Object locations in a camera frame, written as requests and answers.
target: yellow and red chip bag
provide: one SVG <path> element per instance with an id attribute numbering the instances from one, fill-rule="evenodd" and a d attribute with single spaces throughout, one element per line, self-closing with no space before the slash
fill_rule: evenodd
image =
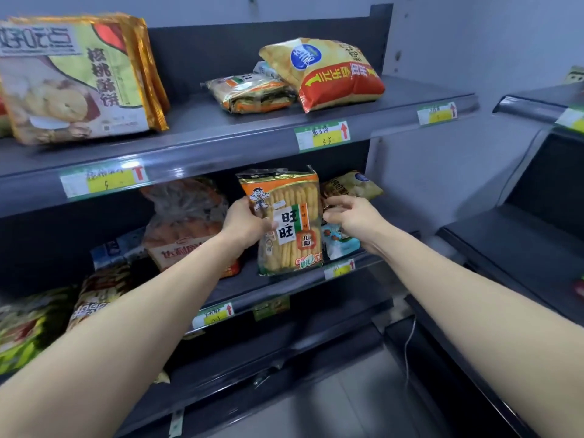
<path id="1" fill-rule="evenodd" d="M 294 86 L 305 112 L 376 100 L 385 91 L 361 50 L 339 41 L 296 38 L 259 55 Z"/>

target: forearm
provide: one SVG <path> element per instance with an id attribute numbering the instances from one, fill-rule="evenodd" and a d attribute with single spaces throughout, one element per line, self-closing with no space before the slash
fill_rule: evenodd
<path id="1" fill-rule="evenodd" d="M 584 329 L 390 226 L 376 247 L 451 342 L 543 437 L 581 436 Z"/>
<path id="2" fill-rule="evenodd" d="M 239 254 L 217 235 L 59 338 L 0 388 L 6 436 L 111 436 Z"/>

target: right arm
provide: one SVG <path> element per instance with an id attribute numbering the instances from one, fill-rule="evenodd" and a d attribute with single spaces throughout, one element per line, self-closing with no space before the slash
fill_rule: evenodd
<path id="1" fill-rule="evenodd" d="M 324 218 L 382 256 L 449 340 L 540 436 L 584 436 L 584 329 L 393 227 L 364 198 Z"/>

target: right hand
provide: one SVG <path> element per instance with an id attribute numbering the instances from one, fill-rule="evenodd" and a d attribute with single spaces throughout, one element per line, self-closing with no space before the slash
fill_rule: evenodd
<path id="1" fill-rule="evenodd" d="M 322 216 L 326 222 L 340 224 L 347 235 L 357 238 L 368 252 L 381 255 L 375 242 L 385 228 L 391 225 L 365 198 L 338 195 L 327 198 L 331 206 Z"/>

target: cartoon boy logo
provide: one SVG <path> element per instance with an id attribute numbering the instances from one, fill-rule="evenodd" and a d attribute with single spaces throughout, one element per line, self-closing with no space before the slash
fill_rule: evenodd
<path id="1" fill-rule="evenodd" d="M 253 210 L 261 209 L 262 207 L 267 209 L 266 199 L 270 197 L 269 193 L 263 191 L 261 187 L 256 187 L 253 189 L 253 193 L 249 196 L 249 199 L 255 202 Z"/>

